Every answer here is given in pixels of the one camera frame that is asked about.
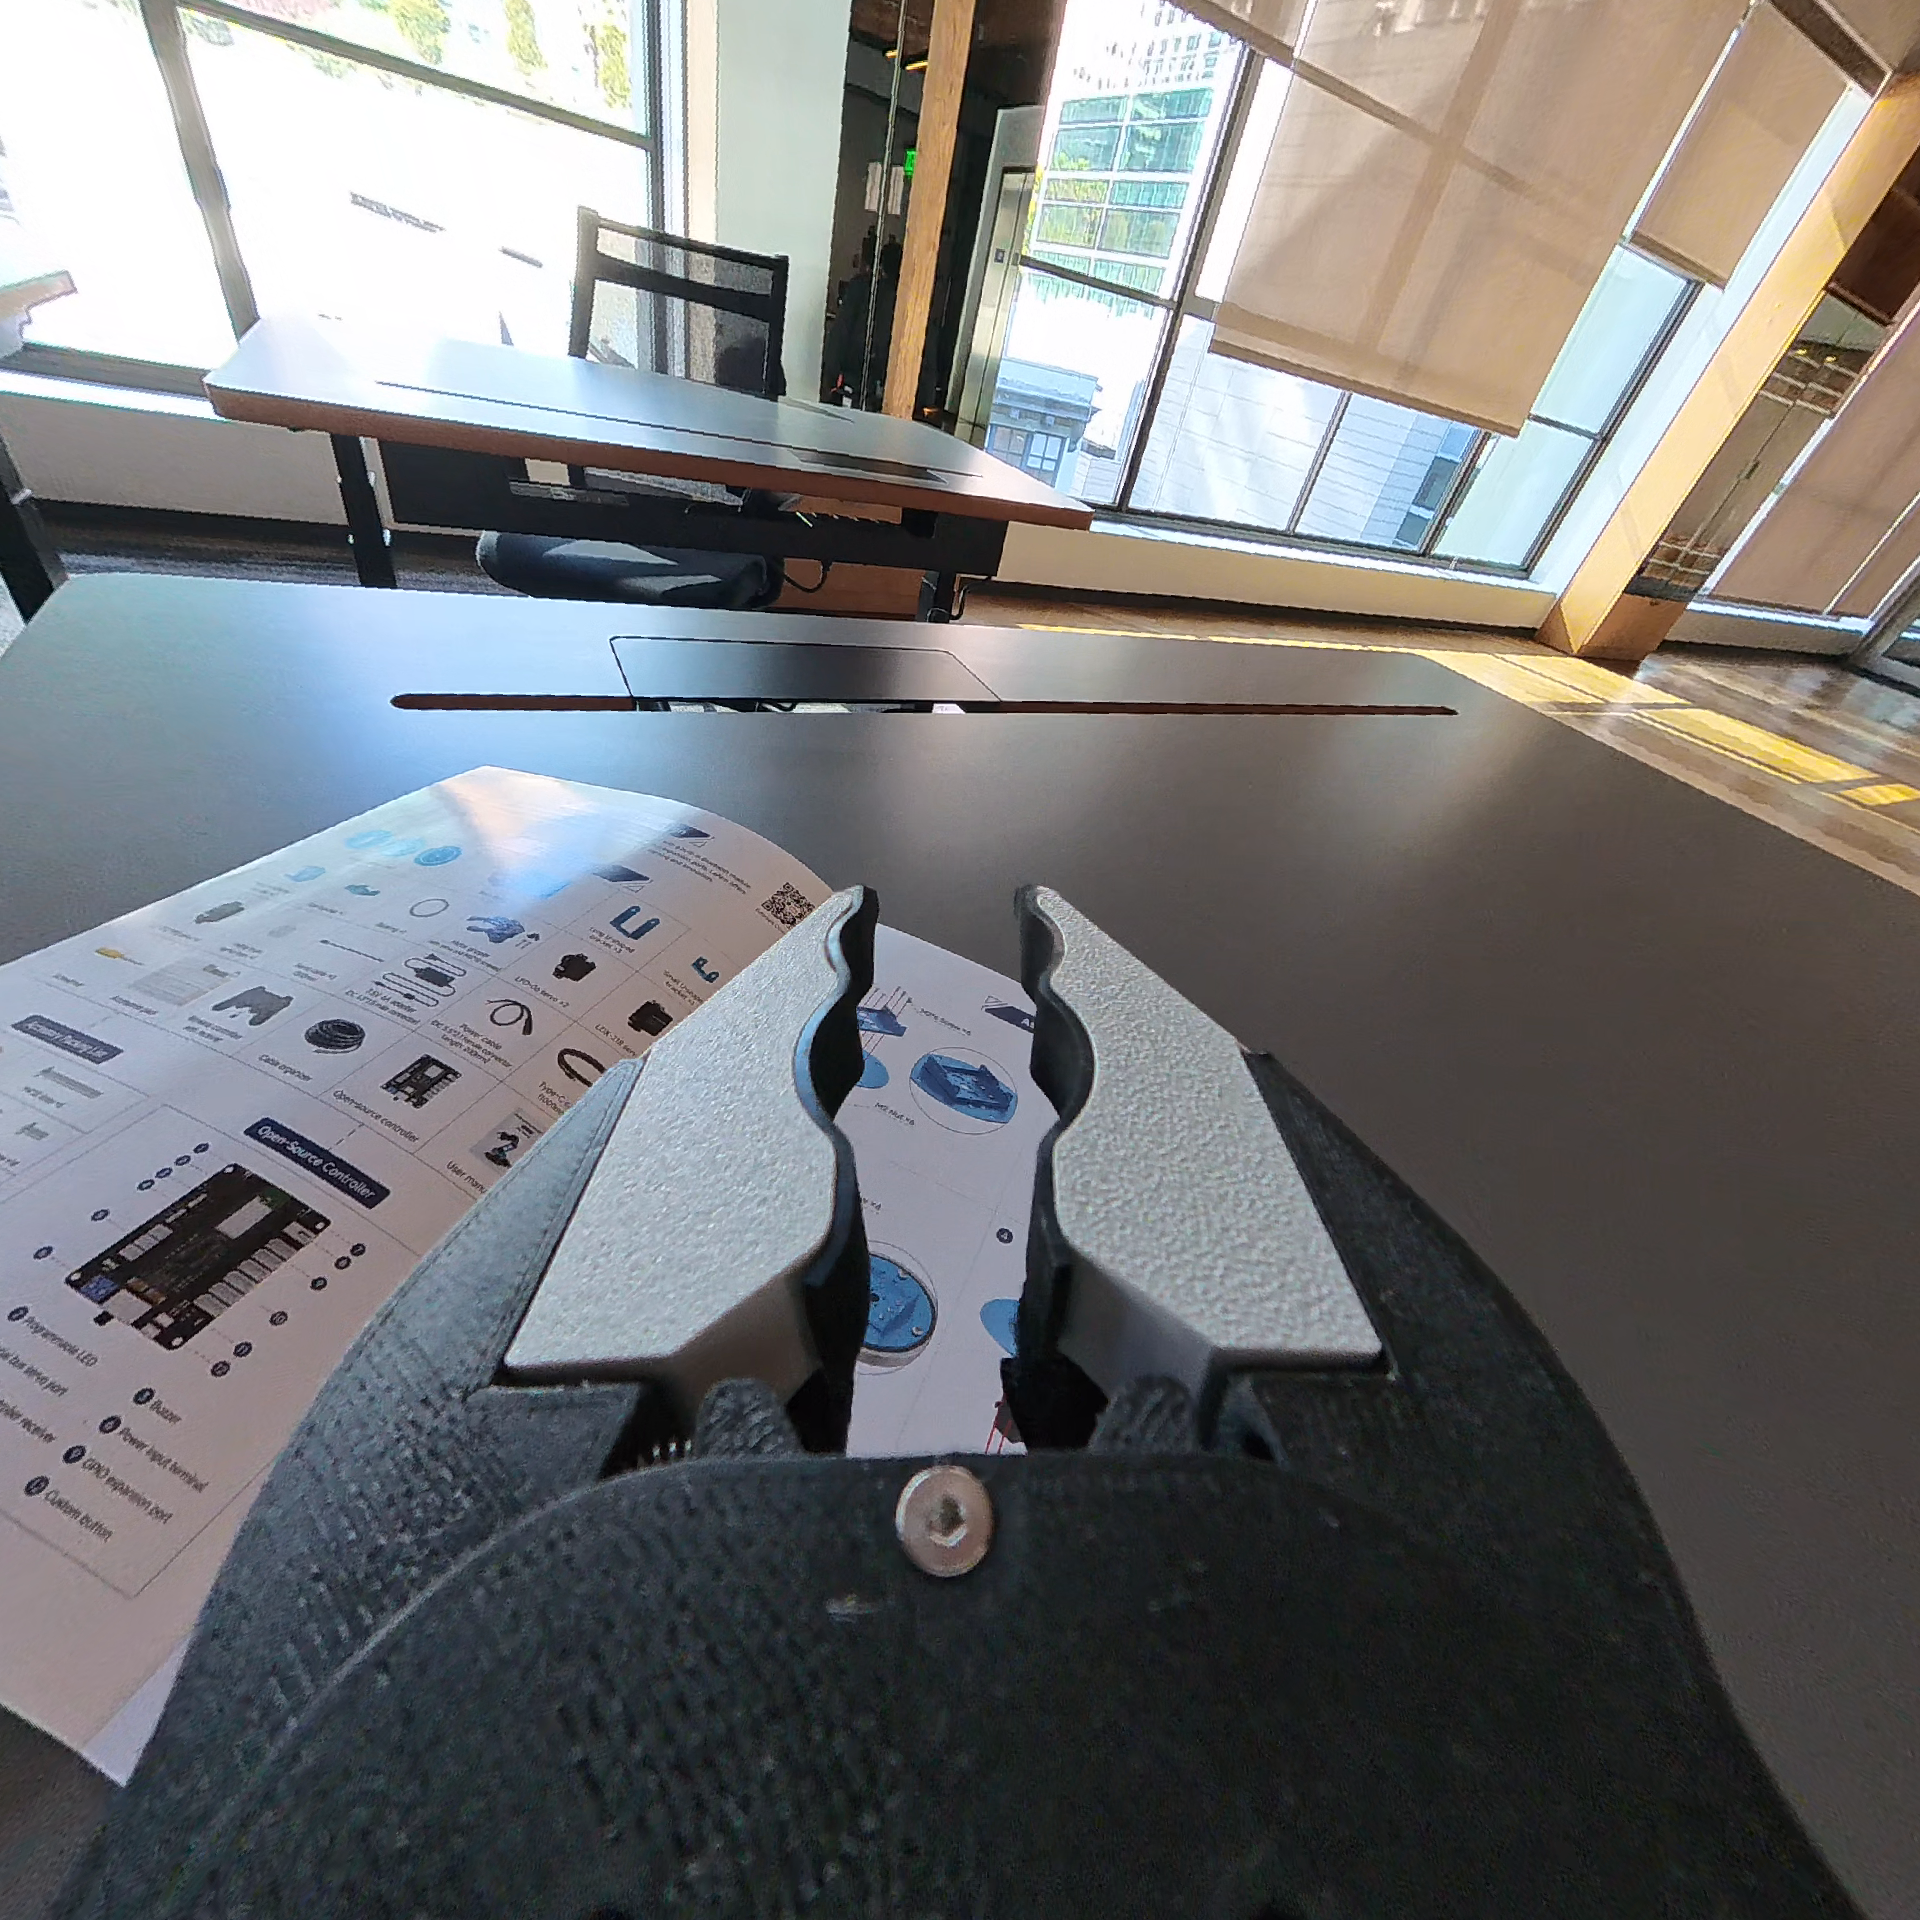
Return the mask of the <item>large window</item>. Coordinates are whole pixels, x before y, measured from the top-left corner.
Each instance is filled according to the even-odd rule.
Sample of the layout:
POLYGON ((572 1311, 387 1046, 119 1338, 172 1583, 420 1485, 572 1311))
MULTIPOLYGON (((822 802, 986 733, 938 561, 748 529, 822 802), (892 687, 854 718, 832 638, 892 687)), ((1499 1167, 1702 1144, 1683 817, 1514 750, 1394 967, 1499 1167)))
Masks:
POLYGON ((251 318, 561 351, 575 215, 662 212, 659 4, 2 7, 6 215, 84 361, 215 367, 251 318))
POLYGON ((1216 353, 1216 297, 1289 80, 1174 4, 982 4, 1054 38, 1000 118, 946 399, 988 453, 1098 510, 1537 561, 1697 284, 1616 252, 1515 439, 1216 353))

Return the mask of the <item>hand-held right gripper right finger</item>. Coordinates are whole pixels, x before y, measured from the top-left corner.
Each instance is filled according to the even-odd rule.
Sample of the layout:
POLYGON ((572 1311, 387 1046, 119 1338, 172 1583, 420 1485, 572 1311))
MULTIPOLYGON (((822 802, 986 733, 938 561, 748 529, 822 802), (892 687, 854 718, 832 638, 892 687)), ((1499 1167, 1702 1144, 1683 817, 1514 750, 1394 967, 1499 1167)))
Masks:
POLYGON ((1017 896, 1038 1002, 1038 1152, 1007 1398, 1028 1449, 1079 1449, 1169 1377, 1374 1365, 1380 1338, 1233 1033, 1062 893, 1017 896))

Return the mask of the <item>printed instruction manual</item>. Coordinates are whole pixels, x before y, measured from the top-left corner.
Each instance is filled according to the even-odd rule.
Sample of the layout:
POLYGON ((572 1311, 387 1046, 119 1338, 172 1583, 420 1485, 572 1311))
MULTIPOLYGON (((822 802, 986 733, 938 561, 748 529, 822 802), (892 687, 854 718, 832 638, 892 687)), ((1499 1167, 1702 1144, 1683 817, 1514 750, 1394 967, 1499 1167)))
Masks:
POLYGON ((827 890, 482 767, 6 964, 6 1708, 124 1782, 352 1335, 827 890))

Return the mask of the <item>black office chair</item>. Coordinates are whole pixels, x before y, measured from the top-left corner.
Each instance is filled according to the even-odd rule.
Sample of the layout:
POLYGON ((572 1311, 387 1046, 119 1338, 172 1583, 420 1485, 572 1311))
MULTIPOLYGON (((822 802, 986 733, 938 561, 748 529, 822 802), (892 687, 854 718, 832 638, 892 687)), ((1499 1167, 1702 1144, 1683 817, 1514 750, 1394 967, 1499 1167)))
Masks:
MULTIPOLYGON (((612 367, 780 399, 786 258, 689 241, 579 212, 568 350, 612 367)), ((648 607, 760 609, 785 565, 754 553, 484 533, 480 569, 534 597, 648 607)))

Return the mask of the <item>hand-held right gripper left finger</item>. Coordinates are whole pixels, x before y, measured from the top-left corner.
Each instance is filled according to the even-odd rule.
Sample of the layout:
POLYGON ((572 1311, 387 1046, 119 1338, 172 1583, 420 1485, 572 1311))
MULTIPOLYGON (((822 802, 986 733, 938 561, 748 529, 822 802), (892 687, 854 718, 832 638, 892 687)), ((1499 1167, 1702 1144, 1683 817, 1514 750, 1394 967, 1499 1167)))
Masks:
POLYGON ((831 896, 640 1063, 505 1353, 528 1383, 648 1380, 679 1416, 754 1377, 842 1454, 871 1309, 851 1142, 879 897, 831 896))

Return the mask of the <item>translucent roller blind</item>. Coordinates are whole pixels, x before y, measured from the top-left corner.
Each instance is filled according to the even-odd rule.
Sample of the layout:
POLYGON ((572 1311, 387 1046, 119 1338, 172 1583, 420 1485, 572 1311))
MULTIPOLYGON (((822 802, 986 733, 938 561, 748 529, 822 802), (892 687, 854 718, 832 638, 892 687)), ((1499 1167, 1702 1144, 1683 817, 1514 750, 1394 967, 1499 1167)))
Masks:
POLYGON ((1201 10, 1289 66, 1214 350, 1519 434, 1744 4, 1201 10))
POLYGON ((1919 551, 1919 301, 1713 585, 1719 600, 1872 616, 1919 551))
POLYGON ((1871 4, 1753 4, 1626 241, 1723 285, 1841 95, 1882 89, 1880 30, 1871 4))

